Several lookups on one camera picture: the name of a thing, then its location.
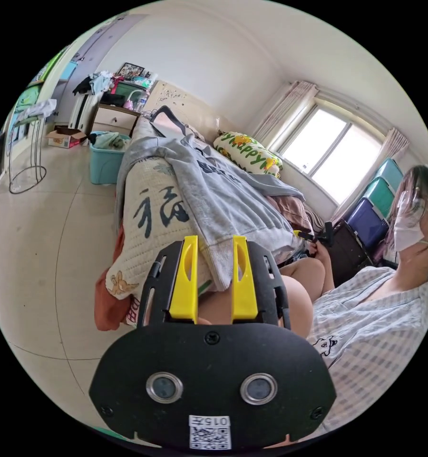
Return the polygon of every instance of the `checkered pajama top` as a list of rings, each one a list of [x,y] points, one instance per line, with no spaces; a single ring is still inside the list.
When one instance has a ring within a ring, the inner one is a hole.
[[[329,367],[337,392],[321,426],[304,440],[341,427],[378,400],[415,354],[428,329],[428,282],[361,303],[393,274],[366,267],[314,302],[308,340]]]

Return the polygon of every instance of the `sheer curtain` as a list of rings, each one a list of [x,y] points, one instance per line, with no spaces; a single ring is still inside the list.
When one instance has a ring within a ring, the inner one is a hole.
[[[319,89],[306,81],[295,81],[283,100],[265,118],[253,137],[265,148],[269,148],[298,116],[302,109],[317,95]]]
[[[406,152],[408,146],[409,141],[402,133],[400,133],[396,128],[389,130],[373,166],[370,168],[369,172],[361,180],[360,184],[355,188],[355,190],[341,203],[339,208],[331,217],[330,221],[333,224],[338,222],[338,220],[348,211],[348,209],[357,202],[367,185],[373,179],[377,169],[381,166],[385,159],[399,159]]]

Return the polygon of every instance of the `orange blanket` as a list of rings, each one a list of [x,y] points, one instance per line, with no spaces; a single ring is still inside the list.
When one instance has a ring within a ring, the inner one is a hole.
[[[124,227],[121,225],[116,246],[114,247],[113,263],[122,252],[124,240]],[[125,321],[133,299],[132,296],[129,296],[123,300],[118,300],[108,292],[106,288],[108,270],[107,268],[95,283],[94,319],[98,330],[102,331],[117,330],[119,328],[120,323]]]

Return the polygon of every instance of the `white blanket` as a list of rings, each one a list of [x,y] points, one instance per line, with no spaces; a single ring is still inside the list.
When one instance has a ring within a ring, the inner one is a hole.
[[[126,318],[129,325],[136,326],[136,311],[143,284],[159,251],[174,241],[195,234],[185,217],[185,204],[180,195],[174,172],[164,159],[143,160],[128,174],[124,202],[124,247],[107,273],[106,287],[118,299],[130,294],[135,297]],[[165,226],[173,209],[177,214]],[[209,290],[211,283],[206,261],[203,256],[198,256],[199,295]]]

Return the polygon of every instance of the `hand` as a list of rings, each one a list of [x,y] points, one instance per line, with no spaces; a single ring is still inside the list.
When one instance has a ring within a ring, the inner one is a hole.
[[[320,241],[309,243],[309,253],[315,254],[315,258],[322,263],[331,262],[327,248]]]

